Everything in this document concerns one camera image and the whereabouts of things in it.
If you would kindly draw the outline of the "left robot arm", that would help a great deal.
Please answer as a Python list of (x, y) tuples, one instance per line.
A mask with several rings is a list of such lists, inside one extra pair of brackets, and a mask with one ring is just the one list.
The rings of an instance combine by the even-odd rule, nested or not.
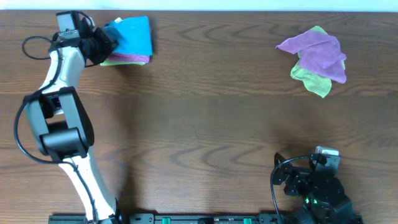
[[(85, 214), (52, 215), (49, 223), (122, 223), (118, 201), (102, 179), (94, 157), (92, 123), (77, 93), (82, 71), (104, 62), (117, 41), (81, 11), (56, 15), (59, 31), (49, 39), (50, 67), (41, 87), (24, 97), (14, 121), (19, 149), (41, 164), (59, 166), (71, 180)], [(43, 158), (23, 148), (18, 136), (19, 118), (25, 113)]]

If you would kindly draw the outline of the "blue microfiber cloth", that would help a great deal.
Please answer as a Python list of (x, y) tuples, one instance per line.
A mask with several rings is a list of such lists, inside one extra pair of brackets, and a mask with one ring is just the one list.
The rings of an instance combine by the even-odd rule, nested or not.
[(117, 40), (116, 54), (152, 55), (152, 40), (147, 16), (129, 17), (111, 21), (105, 26), (108, 33)]

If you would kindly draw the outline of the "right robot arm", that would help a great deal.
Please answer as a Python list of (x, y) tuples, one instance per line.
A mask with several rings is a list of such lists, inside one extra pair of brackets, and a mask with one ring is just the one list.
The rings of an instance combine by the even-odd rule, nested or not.
[[(274, 154), (270, 176), (271, 196), (279, 223), (360, 224), (361, 215), (354, 212), (353, 203), (336, 173), (340, 164), (338, 150), (318, 146), (313, 154), (284, 158)], [(275, 197), (274, 186), (284, 184), (284, 193), (303, 199), (303, 209), (282, 215)]]

